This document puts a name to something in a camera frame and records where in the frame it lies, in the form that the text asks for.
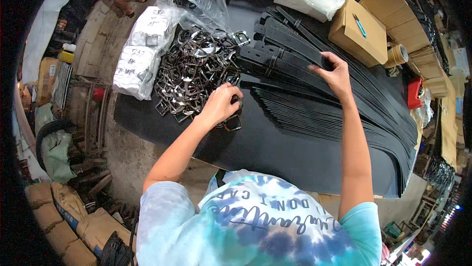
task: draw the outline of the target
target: black table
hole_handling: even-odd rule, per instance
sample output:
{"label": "black table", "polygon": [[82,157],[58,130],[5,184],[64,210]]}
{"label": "black table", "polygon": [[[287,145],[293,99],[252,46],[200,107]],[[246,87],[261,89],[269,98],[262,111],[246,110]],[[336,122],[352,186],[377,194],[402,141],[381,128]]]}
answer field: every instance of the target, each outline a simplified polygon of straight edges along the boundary
{"label": "black table", "polygon": [[[254,21],[259,18],[272,0],[230,0],[228,11],[230,26],[234,31],[245,30],[251,39]],[[290,11],[295,17],[306,15]],[[330,22],[315,19],[310,26],[327,37]],[[387,78],[385,69],[378,65],[369,70],[386,86],[392,96],[406,107],[405,86],[401,76]],[[242,75],[241,80],[257,78]],[[277,128],[251,96],[242,88],[241,121],[243,128],[227,132],[212,130],[202,140],[193,154],[195,158],[214,164],[228,171],[247,169],[283,178],[298,188],[308,191],[339,194],[341,190],[341,144],[314,138]],[[138,101],[132,96],[120,94],[117,98],[115,121],[139,137],[165,147],[190,124],[189,120],[178,124],[173,115],[161,117],[155,110],[157,98]],[[389,198],[398,197],[397,177],[392,160],[387,154],[369,148],[374,194]]]}

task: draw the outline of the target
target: sandal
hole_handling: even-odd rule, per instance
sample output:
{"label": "sandal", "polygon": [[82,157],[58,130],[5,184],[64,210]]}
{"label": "sandal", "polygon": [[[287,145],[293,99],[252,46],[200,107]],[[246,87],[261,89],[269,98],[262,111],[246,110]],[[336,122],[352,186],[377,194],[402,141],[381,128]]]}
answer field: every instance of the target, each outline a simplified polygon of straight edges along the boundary
{"label": "sandal", "polygon": [[147,2],[147,0],[145,0],[145,1],[139,1],[139,0],[137,0],[136,2],[143,3],[143,2]]}

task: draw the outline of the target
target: yellow container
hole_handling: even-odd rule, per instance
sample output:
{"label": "yellow container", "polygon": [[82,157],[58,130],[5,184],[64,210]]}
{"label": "yellow container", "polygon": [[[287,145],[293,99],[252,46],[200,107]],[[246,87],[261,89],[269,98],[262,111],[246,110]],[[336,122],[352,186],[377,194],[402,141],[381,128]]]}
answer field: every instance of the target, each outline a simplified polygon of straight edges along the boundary
{"label": "yellow container", "polygon": [[65,50],[63,50],[60,53],[59,60],[61,60],[63,62],[66,62],[66,63],[72,63],[72,61],[74,60],[74,54],[66,52]]}

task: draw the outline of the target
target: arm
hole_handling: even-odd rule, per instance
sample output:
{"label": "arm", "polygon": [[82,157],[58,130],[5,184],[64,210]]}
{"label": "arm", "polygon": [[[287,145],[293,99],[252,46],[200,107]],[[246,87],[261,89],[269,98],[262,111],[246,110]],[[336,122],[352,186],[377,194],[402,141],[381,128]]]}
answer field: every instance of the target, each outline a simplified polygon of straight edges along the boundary
{"label": "arm", "polygon": [[143,194],[155,182],[179,181],[201,139],[218,123],[238,110],[239,102],[230,103],[235,94],[240,98],[243,97],[239,88],[231,86],[229,83],[220,86],[211,93],[202,113],[194,118],[192,123],[154,164],[146,177]]}
{"label": "arm", "polygon": [[347,63],[331,52],[322,52],[333,63],[332,72],[311,65],[338,96],[343,108],[342,183],[339,219],[363,202],[373,202],[372,170],[364,129],[351,91]]}

